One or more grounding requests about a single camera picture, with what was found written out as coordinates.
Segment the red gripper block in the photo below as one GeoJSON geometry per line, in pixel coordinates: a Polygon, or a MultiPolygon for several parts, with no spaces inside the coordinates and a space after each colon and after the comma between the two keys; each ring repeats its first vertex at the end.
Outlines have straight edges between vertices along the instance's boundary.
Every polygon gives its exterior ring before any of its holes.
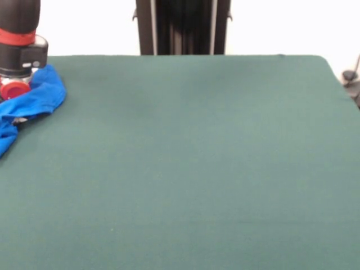
{"type": "Polygon", "coordinates": [[[1,97],[3,100],[9,100],[30,92],[31,88],[28,83],[10,81],[9,83],[1,83],[1,97]]]}

